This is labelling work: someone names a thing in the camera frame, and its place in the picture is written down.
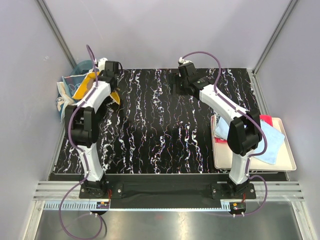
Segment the yellow towel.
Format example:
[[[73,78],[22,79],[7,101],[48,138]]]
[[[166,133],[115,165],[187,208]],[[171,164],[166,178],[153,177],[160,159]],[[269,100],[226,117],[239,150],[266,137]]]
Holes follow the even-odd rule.
[[[82,79],[81,83],[77,83],[75,85],[75,92],[72,93],[72,98],[74,100],[82,100],[85,95],[89,92],[89,90],[93,87],[93,85],[95,84],[96,81],[96,75],[93,71],[83,74],[83,75],[75,75],[74,77],[79,77],[79,79]],[[110,93],[110,97],[112,98],[112,100],[117,103],[118,105],[120,105],[121,100],[120,100],[120,96],[118,93],[118,88],[116,88],[115,90],[113,90]]]

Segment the light blue terry towel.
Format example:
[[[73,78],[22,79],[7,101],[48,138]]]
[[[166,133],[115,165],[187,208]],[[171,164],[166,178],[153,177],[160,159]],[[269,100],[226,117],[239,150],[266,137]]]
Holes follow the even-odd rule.
[[[260,127],[266,137],[267,148],[265,153],[262,155],[257,155],[255,158],[266,164],[275,165],[279,150],[284,143],[285,136],[263,120],[260,121]],[[227,140],[229,126],[222,117],[220,117],[217,121],[217,125],[214,130],[217,137]]]

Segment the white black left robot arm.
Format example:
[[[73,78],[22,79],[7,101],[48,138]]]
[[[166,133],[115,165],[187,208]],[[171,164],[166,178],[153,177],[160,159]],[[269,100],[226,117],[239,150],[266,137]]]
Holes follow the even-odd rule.
[[[104,100],[116,92],[118,75],[123,69],[118,61],[100,59],[93,67],[93,78],[85,84],[83,98],[65,109],[65,131],[70,144],[77,150],[83,167],[80,194],[89,198],[103,198],[111,191],[101,166],[97,141],[99,121],[97,111]]]

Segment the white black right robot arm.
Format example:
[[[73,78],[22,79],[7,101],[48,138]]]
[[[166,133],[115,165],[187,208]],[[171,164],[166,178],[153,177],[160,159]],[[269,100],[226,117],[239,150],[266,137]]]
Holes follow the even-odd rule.
[[[259,112],[248,111],[233,102],[213,80],[198,73],[189,60],[178,63],[178,73],[169,77],[169,83],[173,85],[172,93],[195,97],[215,110],[229,126],[227,144],[232,151],[232,163],[227,184],[221,189],[230,197],[239,198],[249,186],[248,156],[263,138]]]

